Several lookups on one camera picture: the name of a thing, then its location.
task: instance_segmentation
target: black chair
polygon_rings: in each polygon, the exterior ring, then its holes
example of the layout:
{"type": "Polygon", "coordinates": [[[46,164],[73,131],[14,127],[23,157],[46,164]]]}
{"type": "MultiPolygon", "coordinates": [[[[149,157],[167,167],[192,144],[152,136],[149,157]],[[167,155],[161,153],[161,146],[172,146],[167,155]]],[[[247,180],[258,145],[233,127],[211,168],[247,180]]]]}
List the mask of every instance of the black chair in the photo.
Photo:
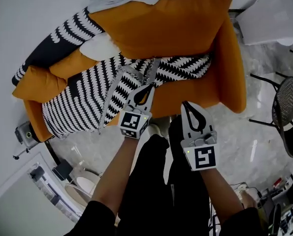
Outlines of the black chair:
{"type": "Polygon", "coordinates": [[[290,157],[293,157],[293,127],[284,131],[284,126],[287,124],[291,123],[293,126],[293,77],[288,77],[278,72],[276,74],[285,78],[281,84],[250,74],[253,78],[272,84],[276,94],[272,105],[272,122],[267,123],[253,119],[249,119],[249,121],[275,127],[283,140],[286,152],[290,157]]]}

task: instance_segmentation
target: black and white blanket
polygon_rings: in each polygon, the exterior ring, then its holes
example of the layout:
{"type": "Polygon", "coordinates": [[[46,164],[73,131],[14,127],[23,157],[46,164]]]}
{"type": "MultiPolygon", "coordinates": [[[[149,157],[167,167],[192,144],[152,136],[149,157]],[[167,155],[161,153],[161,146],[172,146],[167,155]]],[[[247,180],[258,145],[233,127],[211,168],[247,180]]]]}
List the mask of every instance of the black and white blanket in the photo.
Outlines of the black and white blanket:
{"type": "MultiPolygon", "coordinates": [[[[104,32],[88,14],[87,8],[83,9],[48,35],[18,69],[13,84],[18,84],[29,65],[48,68],[104,32]]],[[[42,104],[45,123],[57,137],[100,130],[122,109],[132,90],[143,84],[158,87],[165,82],[200,78],[211,59],[207,54],[136,60],[119,54],[69,78],[63,92],[42,104]]]]}
{"type": "Polygon", "coordinates": [[[119,54],[71,77],[63,92],[42,104],[44,120],[58,137],[100,130],[123,108],[132,90],[200,78],[211,60],[211,55],[135,60],[119,54]]]}

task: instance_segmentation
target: white floor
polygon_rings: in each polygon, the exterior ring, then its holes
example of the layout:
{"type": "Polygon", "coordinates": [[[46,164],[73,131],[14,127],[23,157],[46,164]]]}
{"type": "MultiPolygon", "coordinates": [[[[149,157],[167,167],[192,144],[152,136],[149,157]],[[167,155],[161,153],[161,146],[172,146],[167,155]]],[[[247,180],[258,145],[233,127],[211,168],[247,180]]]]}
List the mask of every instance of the white floor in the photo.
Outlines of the white floor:
{"type": "MultiPolygon", "coordinates": [[[[293,172],[293,159],[285,152],[275,128],[248,122],[249,118],[271,122],[275,94],[271,84],[251,78],[249,74],[265,76],[277,82],[283,78],[275,75],[275,71],[293,75],[293,54],[289,52],[293,46],[285,47],[277,43],[245,46],[238,29],[237,37],[246,74],[247,108],[243,113],[235,114],[219,104],[208,111],[214,119],[221,148],[219,171],[231,184],[245,181],[250,186],[264,189],[279,177],[293,172]]],[[[102,173],[122,140],[117,127],[107,127],[101,135],[74,133],[65,140],[52,139],[51,145],[60,157],[66,158],[70,163],[76,164],[84,160],[89,169],[102,173]]],[[[165,179],[172,162],[169,150],[166,158],[165,179]]]]}

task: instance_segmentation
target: person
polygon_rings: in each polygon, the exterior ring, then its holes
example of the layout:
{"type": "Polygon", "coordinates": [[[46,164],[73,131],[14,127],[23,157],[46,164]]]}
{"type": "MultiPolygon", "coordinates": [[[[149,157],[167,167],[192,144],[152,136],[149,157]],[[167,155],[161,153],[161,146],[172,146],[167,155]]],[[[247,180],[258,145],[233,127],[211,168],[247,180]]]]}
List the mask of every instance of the person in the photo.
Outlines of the person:
{"type": "Polygon", "coordinates": [[[168,135],[173,162],[167,184],[163,179],[167,139],[152,135],[130,175],[138,140],[125,137],[83,215],[66,235],[206,236],[210,231],[209,198],[221,236],[261,235],[257,209],[244,209],[217,169],[191,171],[180,145],[181,116],[171,122],[168,135]],[[117,228],[116,215],[121,219],[117,228]]]}

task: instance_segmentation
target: sofa cushion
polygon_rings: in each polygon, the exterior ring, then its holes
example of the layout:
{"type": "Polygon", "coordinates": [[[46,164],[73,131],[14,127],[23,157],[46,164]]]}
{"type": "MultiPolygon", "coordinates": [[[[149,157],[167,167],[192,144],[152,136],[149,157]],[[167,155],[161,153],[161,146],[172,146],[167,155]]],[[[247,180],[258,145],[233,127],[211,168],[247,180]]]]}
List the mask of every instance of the sofa cushion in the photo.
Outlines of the sofa cushion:
{"type": "Polygon", "coordinates": [[[83,55],[78,48],[69,56],[51,65],[50,72],[67,81],[68,78],[95,66],[97,63],[98,61],[83,55]]]}
{"type": "Polygon", "coordinates": [[[92,13],[130,59],[188,56],[210,51],[231,0],[159,0],[92,13]]]}
{"type": "Polygon", "coordinates": [[[203,108],[220,102],[218,70],[212,62],[206,74],[199,79],[168,82],[155,90],[151,112],[154,118],[180,114],[181,103],[185,100],[203,108]]]}
{"type": "Polygon", "coordinates": [[[66,88],[66,81],[48,69],[30,65],[15,88],[13,95],[23,100],[45,103],[66,88]]]}

